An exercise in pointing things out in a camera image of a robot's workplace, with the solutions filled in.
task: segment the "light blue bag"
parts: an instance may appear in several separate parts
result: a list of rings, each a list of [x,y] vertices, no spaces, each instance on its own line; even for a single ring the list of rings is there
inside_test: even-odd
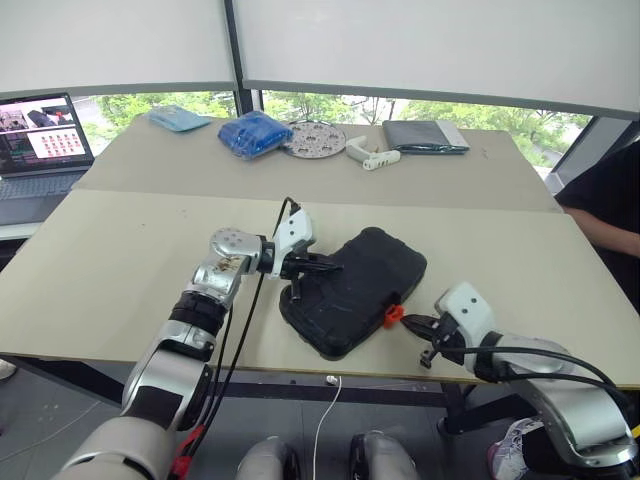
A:
[[[172,132],[186,132],[211,123],[210,118],[201,117],[177,105],[154,107],[148,115],[152,122]]]

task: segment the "white table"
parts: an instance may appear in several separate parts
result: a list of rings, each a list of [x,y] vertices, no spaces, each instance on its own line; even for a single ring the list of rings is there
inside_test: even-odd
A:
[[[372,172],[340,153],[320,160],[273,151],[242,161],[218,140],[215,120],[176,134],[138,117],[100,155],[76,189],[257,200],[561,212],[544,182],[502,131],[462,130],[464,155],[403,155]],[[342,125],[386,150],[381,127]]]
[[[566,215],[304,202],[330,253],[376,225],[422,252],[427,273],[406,302],[433,314],[449,286],[472,282],[500,326],[553,339],[627,387],[640,386],[640,322]],[[0,351],[51,358],[135,361],[167,319],[211,233],[222,226],[268,233],[279,202],[123,192],[72,192],[0,276]],[[256,278],[236,301],[246,315]],[[423,341],[380,330],[343,360],[322,359],[281,318],[284,282],[267,282],[240,357],[246,368],[470,380],[439,359],[427,372]],[[607,319],[608,328],[603,328]],[[242,321],[232,328],[231,344]]]

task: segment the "sneaker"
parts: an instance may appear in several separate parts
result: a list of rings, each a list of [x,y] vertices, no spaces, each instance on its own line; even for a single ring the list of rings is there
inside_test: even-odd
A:
[[[15,365],[4,360],[0,360],[0,380],[9,378],[14,373],[16,373]]]
[[[535,418],[512,423],[501,442],[487,450],[487,463],[493,480],[520,480],[529,470],[522,455],[522,436],[542,427]]]

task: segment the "person's arm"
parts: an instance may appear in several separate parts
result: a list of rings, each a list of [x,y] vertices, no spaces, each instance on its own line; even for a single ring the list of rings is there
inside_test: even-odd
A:
[[[639,234],[614,227],[585,210],[565,207],[564,205],[562,205],[562,208],[573,217],[580,230],[592,244],[640,258]]]

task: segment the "blue package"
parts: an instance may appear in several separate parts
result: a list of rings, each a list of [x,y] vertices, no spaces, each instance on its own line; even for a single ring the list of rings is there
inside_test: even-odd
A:
[[[252,159],[293,138],[293,130],[269,115],[255,111],[225,123],[218,138],[236,155]]]
[[[196,115],[177,105],[154,107],[148,115],[152,122],[173,132],[185,132],[211,123],[211,119]]]

